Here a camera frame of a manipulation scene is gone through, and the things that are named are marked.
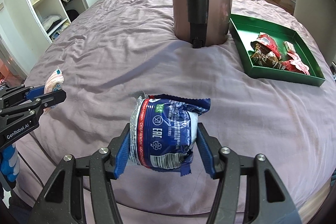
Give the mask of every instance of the wrinkled bedding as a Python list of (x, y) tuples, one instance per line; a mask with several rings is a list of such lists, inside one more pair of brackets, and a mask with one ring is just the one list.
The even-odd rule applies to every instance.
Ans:
[[(238, 154), (264, 153), (300, 207), (336, 167), (335, 82), (312, 36), (290, 14), (264, 0), (233, 0), (232, 12), (296, 30), (325, 83), (318, 88), (248, 77), (231, 35), (223, 45), (192, 49), (174, 35), (172, 0), (99, 0), (54, 41), (27, 78), (26, 85), (42, 85), (59, 66), (67, 99), (41, 116), (31, 136), (18, 141), (21, 154), (46, 182), (64, 155), (91, 155), (120, 135), (135, 105), (133, 92), (211, 98), (210, 111), (199, 118), (209, 134)], [(217, 182), (205, 173), (197, 147), (194, 154), (192, 174), (184, 177), (126, 167), (112, 182), (125, 223), (151, 219), (133, 217), (134, 209), (208, 213)], [(24, 164), (18, 186), (26, 202), (26, 195), (36, 199), (41, 191)], [(238, 212), (244, 211), (243, 196)], [(85, 197), (89, 205), (87, 191)], [(164, 218), (153, 221), (169, 223)], [(196, 223), (205, 218), (200, 215)]]

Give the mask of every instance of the snack wrapper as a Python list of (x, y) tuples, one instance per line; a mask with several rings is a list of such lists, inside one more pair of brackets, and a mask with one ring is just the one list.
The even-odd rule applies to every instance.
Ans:
[(129, 159), (159, 172), (190, 174), (198, 116), (209, 109), (210, 99), (141, 93), (130, 119)]
[(267, 48), (269, 48), (270, 51), (274, 52), (278, 60), (281, 59), (281, 54), (278, 50), (278, 45), (271, 36), (261, 32), (260, 35), (258, 35), (256, 42), (266, 46)]
[[(44, 86), (44, 94), (56, 91), (56, 90), (61, 90), (63, 87), (63, 82), (64, 82), (64, 77), (62, 74), (62, 71), (60, 70), (59, 67), (57, 67), (57, 70), (55, 70), (51, 76), (48, 78), (48, 80), (45, 83)], [(44, 113), (48, 113), (51, 109), (55, 108), (57, 105), (48, 107), (44, 109)]]
[(289, 60), (291, 65), (294, 65), (297, 70), (302, 71), (304, 74), (310, 75), (309, 67), (302, 62), (300, 56), (297, 53), (288, 53), (288, 55), (293, 58), (293, 60)]
[(280, 70), (285, 70), (286, 67), (279, 62), (275, 53), (270, 51), (264, 45), (258, 42), (251, 42), (254, 48), (254, 54), (251, 55), (251, 60), (258, 66), (275, 68)]
[(292, 65), (290, 60), (283, 61), (282, 64), (286, 67), (286, 70), (289, 70), (289, 71), (292, 71), (292, 72), (303, 73), (303, 71), (298, 70), (294, 65)]

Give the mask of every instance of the recycling symbol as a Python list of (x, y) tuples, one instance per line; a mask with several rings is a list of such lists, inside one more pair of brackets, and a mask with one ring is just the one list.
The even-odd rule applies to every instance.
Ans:
[(151, 147), (154, 150), (159, 150), (159, 149), (161, 149), (162, 145), (158, 141), (153, 141), (153, 143), (151, 144)]

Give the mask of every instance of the red candy wrapper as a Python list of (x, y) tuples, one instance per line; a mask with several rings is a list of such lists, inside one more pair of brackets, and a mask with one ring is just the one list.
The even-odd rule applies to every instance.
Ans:
[(278, 50), (277, 43), (268, 34), (261, 32), (260, 35), (258, 35), (258, 38), (257, 38), (256, 41), (263, 44), (264, 46), (268, 47), (272, 52), (274, 52), (275, 56), (278, 59), (281, 59), (281, 55), (280, 55), (280, 52)]
[(297, 53), (291, 54), (288, 52), (288, 55), (292, 57), (293, 60), (282, 62), (286, 69), (288, 69), (289, 71), (300, 72), (306, 75), (310, 75), (309, 67), (302, 62), (300, 56)]

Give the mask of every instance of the cable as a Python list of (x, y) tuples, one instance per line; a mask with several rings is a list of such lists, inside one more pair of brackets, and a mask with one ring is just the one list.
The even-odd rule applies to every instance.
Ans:
[(26, 162), (25, 158), (22, 157), (22, 155), (20, 154), (20, 152), (17, 152), (20, 156), (20, 158), (25, 162), (25, 164), (28, 166), (28, 168), (33, 172), (33, 174), (35, 175), (35, 177), (39, 180), (39, 182), (41, 183), (42, 187), (44, 188), (44, 184), (42, 182), (42, 180), (40, 179), (40, 177), (35, 173), (35, 171), (30, 167), (30, 165), (28, 164), (28, 162)]

